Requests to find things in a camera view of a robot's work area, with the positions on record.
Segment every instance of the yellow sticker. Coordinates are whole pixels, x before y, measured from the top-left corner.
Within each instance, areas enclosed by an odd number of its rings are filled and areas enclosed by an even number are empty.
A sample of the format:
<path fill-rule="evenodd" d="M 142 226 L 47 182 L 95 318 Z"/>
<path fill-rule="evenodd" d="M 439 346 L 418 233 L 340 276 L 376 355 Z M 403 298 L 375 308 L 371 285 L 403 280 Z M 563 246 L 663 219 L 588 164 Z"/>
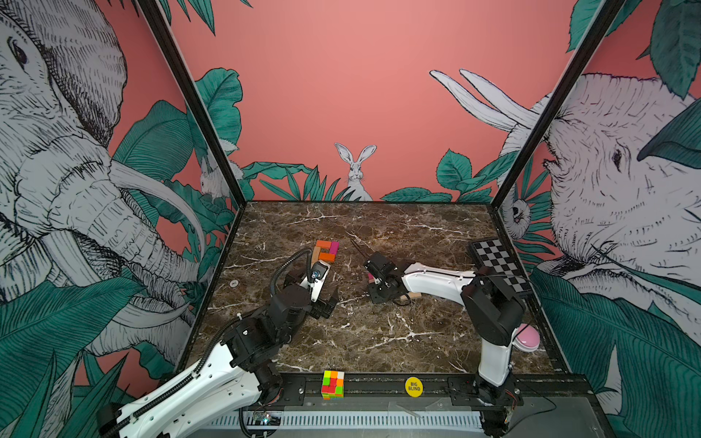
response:
<path fill-rule="evenodd" d="M 404 387 L 407 389 L 407 394 L 412 397 L 418 397 L 423 394 L 423 383 L 416 377 L 409 377 Z"/>

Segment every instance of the brown marble surface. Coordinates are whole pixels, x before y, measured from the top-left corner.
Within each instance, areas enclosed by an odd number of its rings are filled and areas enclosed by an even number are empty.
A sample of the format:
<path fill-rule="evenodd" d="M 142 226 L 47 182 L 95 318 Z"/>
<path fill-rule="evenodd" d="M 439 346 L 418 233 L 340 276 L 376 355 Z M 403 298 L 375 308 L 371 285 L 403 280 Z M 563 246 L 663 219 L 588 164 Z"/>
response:
<path fill-rule="evenodd" d="M 197 333 L 188 365 L 226 321 L 268 299 L 270 276 L 289 255 L 316 240 L 337 240 L 340 250 L 322 291 L 339 287 L 330 319 L 307 318 L 277 357 L 280 371 L 477 372 L 479 337 L 465 309 L 432 296 L 410 306 L 372 304 L 367 272 L 351 238 L 392 260 L 468 270 L 469 240 L 496 235 L 481 205 L 250 203 L 214 296 Z M 293 267 L 302 267 L 301 259 Z M 238 286 L 231 287 L 232 280 Z M 530 315 L 524 320 L 530 321 Z M 514 349 L 516 373 L 552 373 L 546 351 Z"/>

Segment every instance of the white vent grille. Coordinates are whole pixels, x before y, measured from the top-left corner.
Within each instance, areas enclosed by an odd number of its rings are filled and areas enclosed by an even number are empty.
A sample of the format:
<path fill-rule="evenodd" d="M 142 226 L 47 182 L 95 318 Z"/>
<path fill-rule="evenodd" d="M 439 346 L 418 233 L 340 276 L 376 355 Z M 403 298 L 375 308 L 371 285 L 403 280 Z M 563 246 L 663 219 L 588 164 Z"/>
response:
<path fill-rule="evenodd" d="M 479 412 L 416 412 L 418 417 L 404 412 L 387 411 L 286 411 L 282 413 L 280 429 L 421 429 L 481 432 Z M 246 415 L 250 423 L 250 413 Z M 212 421 L 207 429 L 238 428 L 238 412 Z M 269 429 L 271 426 L 247 425 L 248 429 Z"/>

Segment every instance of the pink sponge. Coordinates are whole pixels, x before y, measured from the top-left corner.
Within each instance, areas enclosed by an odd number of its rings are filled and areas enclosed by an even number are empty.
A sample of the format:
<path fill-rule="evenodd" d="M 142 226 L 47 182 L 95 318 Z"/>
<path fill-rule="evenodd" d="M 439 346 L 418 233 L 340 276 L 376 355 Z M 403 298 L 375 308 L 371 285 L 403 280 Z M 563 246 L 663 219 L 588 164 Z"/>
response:
<path fill-rule="evenodd" d="M 528 324 L 521 324 L 516 332 L 520 332 L 519 335 L 516 336 L 516 339 L 514 339 L 516 348 L 526 353 L 532 353 L 538 349 L 540 345 L 540 334 L 535 327 Z"/>

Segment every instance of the rubik's cube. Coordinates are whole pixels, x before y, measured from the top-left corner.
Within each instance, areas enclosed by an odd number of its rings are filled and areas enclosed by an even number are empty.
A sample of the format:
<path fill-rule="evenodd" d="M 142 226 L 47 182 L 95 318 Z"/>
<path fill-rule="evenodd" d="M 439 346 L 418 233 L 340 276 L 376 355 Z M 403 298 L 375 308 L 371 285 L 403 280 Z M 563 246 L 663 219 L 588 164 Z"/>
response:
<path fill-rule="evenodd" d="M 334 263 L 334 261 L 336 261 L 336 254 L 338 253 L 338 251 L 338 242 L 317 240 L 316 246 L 314 247 L 314 253 L 312 253 L 311 257 L 311 264 L 316 263 L 317 260 L 326 261 L 327 263 Z"/>
<path fill-rule="evenodd" d="M 343 371 L 324 371 L 321 396 L 324 400 L 343 398 Z"/>

